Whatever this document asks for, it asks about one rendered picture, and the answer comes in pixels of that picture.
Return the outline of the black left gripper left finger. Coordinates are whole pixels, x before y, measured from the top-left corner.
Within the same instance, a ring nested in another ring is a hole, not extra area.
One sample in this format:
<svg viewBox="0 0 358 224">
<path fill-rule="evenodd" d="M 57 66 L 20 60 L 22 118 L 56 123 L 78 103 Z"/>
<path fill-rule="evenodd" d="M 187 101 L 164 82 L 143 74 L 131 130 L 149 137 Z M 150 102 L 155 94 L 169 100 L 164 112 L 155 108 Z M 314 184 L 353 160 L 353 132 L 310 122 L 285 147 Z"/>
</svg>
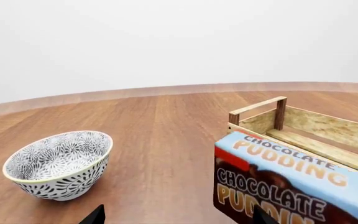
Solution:
<svg viewBox="0 0 358 224">
<path fill-rule="evenodd" d="M 104 224 L 105 219 L 104 205 L 99 205 L 81 222 L 79 222 L 79 224 Z"/>
</svg>

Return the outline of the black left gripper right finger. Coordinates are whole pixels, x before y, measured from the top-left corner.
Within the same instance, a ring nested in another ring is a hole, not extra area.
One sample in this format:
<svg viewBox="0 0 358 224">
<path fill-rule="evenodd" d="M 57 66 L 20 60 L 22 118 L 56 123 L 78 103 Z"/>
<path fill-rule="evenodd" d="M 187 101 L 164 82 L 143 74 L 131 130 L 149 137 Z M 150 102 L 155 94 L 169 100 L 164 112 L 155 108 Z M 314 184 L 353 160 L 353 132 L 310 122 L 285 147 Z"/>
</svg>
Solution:
<svg viewBox="0 0 358 224">
<path fill-rule="evenodd" d="M 279 224 L 276 219 L 270 216 L 262 207 L 254 205 L 252 214 L 253 224 Z"/>
</svg>

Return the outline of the chocolate pudding box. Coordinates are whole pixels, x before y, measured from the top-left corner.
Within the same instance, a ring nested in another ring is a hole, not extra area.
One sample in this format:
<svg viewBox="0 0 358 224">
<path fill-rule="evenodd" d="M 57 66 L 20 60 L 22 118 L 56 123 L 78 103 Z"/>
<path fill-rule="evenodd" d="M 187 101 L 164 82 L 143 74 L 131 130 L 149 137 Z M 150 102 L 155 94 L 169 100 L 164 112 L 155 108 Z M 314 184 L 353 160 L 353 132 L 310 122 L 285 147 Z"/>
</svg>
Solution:
<svg viewBox="0 0 358 224">
<path fill-rule="evenodd" d="M 358 171 L 232 132 L 214 145 L 213 205 L 237 224 L 358 224 Z"/>
</svg>

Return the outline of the white black patterned bowl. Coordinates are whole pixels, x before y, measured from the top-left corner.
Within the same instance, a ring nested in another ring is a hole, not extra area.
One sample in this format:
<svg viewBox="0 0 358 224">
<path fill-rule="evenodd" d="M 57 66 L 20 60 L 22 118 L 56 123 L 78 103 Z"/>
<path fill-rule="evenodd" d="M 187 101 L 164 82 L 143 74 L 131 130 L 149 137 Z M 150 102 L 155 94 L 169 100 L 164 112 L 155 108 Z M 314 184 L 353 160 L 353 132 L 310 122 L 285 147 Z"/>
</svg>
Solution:
<svg viewBox="0 0 358 224">
<path fill-rule="evenodd" d="M 2 173 L 34 197 L 69 201 L 87 193 L 102 177 L 112 147 L 112 137 L 99 131 L 56 134 L 12 154 Z"/>
</svg>

